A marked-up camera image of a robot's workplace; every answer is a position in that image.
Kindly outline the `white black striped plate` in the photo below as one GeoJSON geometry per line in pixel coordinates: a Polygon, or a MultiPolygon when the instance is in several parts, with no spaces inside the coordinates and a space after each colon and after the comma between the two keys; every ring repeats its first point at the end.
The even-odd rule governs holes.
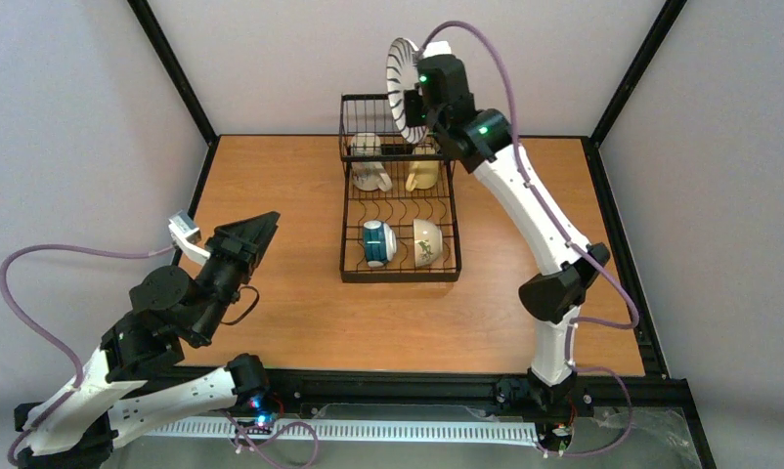
{"type": "Polygon", "coordinates": [[[398,37],[389,47],[386,59],[386,86],[389,109],[393,123],[401,136],[410,144],[419,144],[426,136],[426,127],[408,124],[406,120],[407,91],[415,89],[417,69],[415,56],[418,52],[413,41],[398,37]]]}

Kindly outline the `yellow mug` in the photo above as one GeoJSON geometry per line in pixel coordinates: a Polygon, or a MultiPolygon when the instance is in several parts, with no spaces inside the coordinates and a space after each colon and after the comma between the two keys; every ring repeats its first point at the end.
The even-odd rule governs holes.
{"type": "Polygon", "coordinates": [[[413,160],[405,182],[407,192],[431,190],[438,182],[441,162],[435,159],[413,160]]]}

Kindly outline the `white floral mug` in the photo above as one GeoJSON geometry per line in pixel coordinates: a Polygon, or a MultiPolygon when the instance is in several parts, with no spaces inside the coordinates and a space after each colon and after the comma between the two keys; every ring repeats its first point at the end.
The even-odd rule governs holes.
{"type": "MultiPolygon", "coordinates": [[[[382,156],[381,139],[374,133],[357,133],[349,140],[352,156],[382,156]]],[[[389,192],[393,183],[384,165],[379,161],[353,161],[352,183],[360,191],[389,192]]]]}

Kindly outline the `black wire dish rack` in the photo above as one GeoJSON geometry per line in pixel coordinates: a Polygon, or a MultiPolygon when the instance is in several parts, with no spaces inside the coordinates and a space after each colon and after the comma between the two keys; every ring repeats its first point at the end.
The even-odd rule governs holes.
{"type": "Polygon", "coordinates": [[[340,98],[338,125],[339,156],[343,166],[344,191],[339,271],[345,283],[454,282],[461,271],[461,250],[454,191],[455,165],[440,153],[431,136],[412,145],[398,132],[387,96],[344,94],[340,98]],[[349,140],[357,133],[374,133],[381,139],[382,156],[352,156],[349,140]],[[413,160],[441,162],[437,184],[427,191],[407,192],[405,182],[413,160]],[[389,192],[358,190],[352,183],[353,161],[379,161],[393,187],[389,192]],[[429,220],[443,232],[443,254],[431,266],[414,265],[415,218],[429,220]],[[394,231],[398,248],[384,267],[371,269],[366,262],[362,226],[369,220],[387,223],[394,231]]]}

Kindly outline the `white bowl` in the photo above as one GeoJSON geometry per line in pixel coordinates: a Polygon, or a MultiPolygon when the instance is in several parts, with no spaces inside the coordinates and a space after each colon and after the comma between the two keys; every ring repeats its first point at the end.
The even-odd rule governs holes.
{"type": "Polygon", "coordinates": [[[414,265],[417,268],[431,266],[443,254],[443,232],[433,222],[415,218],[414,230],[414,265]]]}

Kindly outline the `dark teal spotted bowl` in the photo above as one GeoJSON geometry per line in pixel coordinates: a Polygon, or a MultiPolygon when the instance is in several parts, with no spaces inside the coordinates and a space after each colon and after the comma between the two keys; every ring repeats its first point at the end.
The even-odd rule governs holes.
{"type": "Polygon", "coordinates": [[[394,259],[397,237],[387,223],[379,220],[364,222],[362,237],[365,259],[371,269],[384,267],[394,259]]]}

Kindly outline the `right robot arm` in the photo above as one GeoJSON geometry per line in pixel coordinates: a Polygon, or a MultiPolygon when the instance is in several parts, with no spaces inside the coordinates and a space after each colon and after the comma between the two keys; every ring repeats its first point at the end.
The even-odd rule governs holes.
{"type": "Polygon", "coordinates": [[[453,54],[419,57],[406,97],[406,118],[433,131],[445,155],[458,160],[499,202],[529,245],[538,273],[518,296],[535,319],[531,374],[548,387],[573,373],[568,325],[578,317],[587,291],[610,252],[575,229],[541,183],[524,147],[514,142],[507,117],[475,104],[463,62],[453,54]]]}

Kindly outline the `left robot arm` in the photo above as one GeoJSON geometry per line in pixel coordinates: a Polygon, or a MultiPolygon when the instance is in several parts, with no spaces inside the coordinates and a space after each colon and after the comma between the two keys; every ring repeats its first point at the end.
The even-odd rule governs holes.
{"type": "Polygon", "coordinates": [[[185,347],[211,344],[249,286],[279,218],[267,212],[218,226],[202,239],[186,212],[171,216],[171,245],[197,263],[199,273],[167,265],[133,287],[129,312],[103,334],[90,359],[70,355],[72,378],[48,400],[15,408],[9,462],[18,468],[98,468],[150,430],[266,395],[267,372],[250,354],[160,391],[151,383],[183,359],[185,347]]]}

